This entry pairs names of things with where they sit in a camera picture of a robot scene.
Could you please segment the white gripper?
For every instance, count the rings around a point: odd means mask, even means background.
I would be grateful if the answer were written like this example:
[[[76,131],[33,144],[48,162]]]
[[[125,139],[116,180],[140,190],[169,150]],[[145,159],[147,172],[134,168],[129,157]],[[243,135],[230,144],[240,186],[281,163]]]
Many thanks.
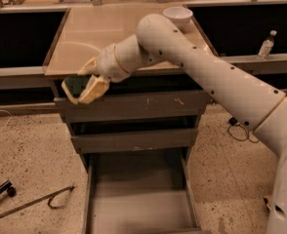
[[[72,103],[89,104],[105,94],[109,88],[109,81],[119,83],[130,76],[130,74],[119,64],[115,54],[115,47],[115,44],[110,44],[100,51],[97,58],[90,58],[81,67],[78,71],[78,75],[87,75],[90,79],[87,83],[86,89],[81,93],[79,98],[70,97],[67,92],[64,91]],[[62,81],[61,87],[64,90],[64,81]]]

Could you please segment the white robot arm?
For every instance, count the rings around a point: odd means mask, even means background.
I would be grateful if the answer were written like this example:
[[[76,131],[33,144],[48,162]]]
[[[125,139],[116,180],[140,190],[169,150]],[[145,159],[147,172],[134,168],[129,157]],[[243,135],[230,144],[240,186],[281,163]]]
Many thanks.
[[[179,66],[205,92],[279,158],[266,234],[287,234],[287,95],[240,68],[205,53],[189,42],[168,19],[143,17],[136,33],[102,49],[78,75],[87,78],[83,90],[74,77],[61,86],[71,102],[89,104],[143,67],[167,60]]]

